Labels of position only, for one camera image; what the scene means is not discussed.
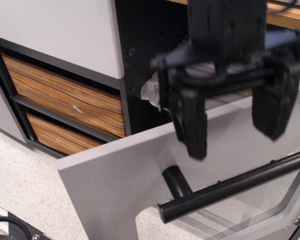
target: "door handle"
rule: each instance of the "door handle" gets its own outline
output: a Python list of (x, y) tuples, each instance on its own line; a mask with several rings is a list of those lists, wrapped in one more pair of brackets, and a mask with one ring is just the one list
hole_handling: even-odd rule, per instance
[(164, 223), (169, 223), (296, 170), (300, 170), (300, 152), (192, 192), (180, 168), (170, 166), (163, 171), (162, 176), (174, 200), (158, 204), (159, 214)]

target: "wooden drawer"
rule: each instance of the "wooden drawer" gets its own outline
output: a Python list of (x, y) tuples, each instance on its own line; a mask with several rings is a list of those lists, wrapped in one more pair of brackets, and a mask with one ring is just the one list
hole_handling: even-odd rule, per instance
[(103, 144), (31, 113), (26, 115), (39, 142), (63, 154), (71, 155)]
[(120, 96), (2, 53), (17, 92), (28, 101), (89, 128), (125, 137)]

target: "wooden shelf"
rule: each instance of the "wooden shelf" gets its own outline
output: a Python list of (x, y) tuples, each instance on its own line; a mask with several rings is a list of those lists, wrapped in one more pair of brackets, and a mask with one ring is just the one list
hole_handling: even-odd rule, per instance
[[(188, 0), (170, 0), (171, 2), (179, 4), (188, 4)], [(268, 1), (268, 9), (270, 11), (278, 11), (283, 9), (287, 4), (280, 1)], [(267, 13), (268, 24), (276, 25), (279, 27), (284, 27), (288, 29), (298, 29), (300, 28), (300, 6), (295, 6), (283, 13)]]
[(38, 106), (36, 104), (33, 104), (32, 102), (30, 102), (30, 101), (25, 100), (24, 98), (22, 98), (21, 95), (19, 95), (19, 94), (17, 94), (14, 97), (10, 97), (10, 98), (13, 101), (17, 102), (18, 104), (21, 104), (21, 105), (26, 106), (26, 107), (28, 107), (30, 109), (33, 109), (33, 110), (35, 110), (35, 111), (37, 111), (37, 112), (39, 112), (41, 114), (44, 114), (44, 115), (46, 115), (48, 117), (51, 117), (51, 118), (53, 118), (53, 119), (55, 119), (57, 121), (60, 121), (60, 122), (62, 122), (64, 124), (66, 124), (66, 125), (69, 125), (69, 126), (71, 126), (73, 128), (76, 128), (76, 129), (78, 129), (78, 130), (80, 130), (80, 131), (82, 131), (82, 132), (84, 132), (86, 134), (89, 134), (89, 135), (91, 135), (93, 137), (96, 137), (96, 138), (98, 138), (100, 140), (103, 140), (103, 141), (105, 141), (107, 143), (108, 142), (112, 142), (112, 141), (118, 139), (116, 137), (109, 136), (109, 135), (104, 134), (102, 132), (99, 132), (99, 131), (93, 130), (93, 129), (89, 128), (89, 127), (86, 127), (84, 125), (81, 125), (81, 124), (79, 124), (79, 123), (77, 123), (75, 121), (72, 121), (72, 120), (70, 120), (70, 119), (68, 119), (66, 117), (60, 116), (60, 115), (58, 115), (58, 114), (56, 114), (56, 113), (54, 113), (52, 111), (49, 111), (49, 110), (45, 109), (44, 107)]
[(33, 115), (32, 112), (27, 112), (26, 115), (38, 141), (63, 154), (72, 155), (103, 144), (100, 140), (43, 119), (37, 114)]

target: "tiled floor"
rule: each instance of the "tiled floor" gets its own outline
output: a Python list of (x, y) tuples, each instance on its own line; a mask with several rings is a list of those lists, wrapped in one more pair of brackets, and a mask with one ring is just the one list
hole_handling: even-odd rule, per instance
[[(0, 206), (55, 240), (86, 240), (55, 163), (55, 158), (0, 132)], [(295, 175), (261, 185), (169, 224), (162, 223), (155, 208), (148, 208), (136, 218), (139, 239), (220, 239), (275, 207)]]

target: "open cabinet door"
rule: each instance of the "open cabinet door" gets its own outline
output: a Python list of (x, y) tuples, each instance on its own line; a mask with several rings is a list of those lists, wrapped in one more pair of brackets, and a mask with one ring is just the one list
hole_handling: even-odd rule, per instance
[[(137, 240), (136, 216), (172, 199), (162, 177), (170, 166), (178, 165), (195, 190), (300, 151), (300, 92), (286, 132), (275, 142), (254, 128), (251, 97), (211, 109), (207, 115), (207, 157), (202, 162), (189, 158), (172, 123), (57, 161), (89, 239)], [(256, 209), (244, 221), (204, 239), (288, 240), (300, 216), (300, 172), (292, 174), (282, 197), (269, 198), (281, 198), (278, 203)], [(225, 202), (217, 204), (222, 207)], [(235, 207), (227, 204), (229, 210)]]

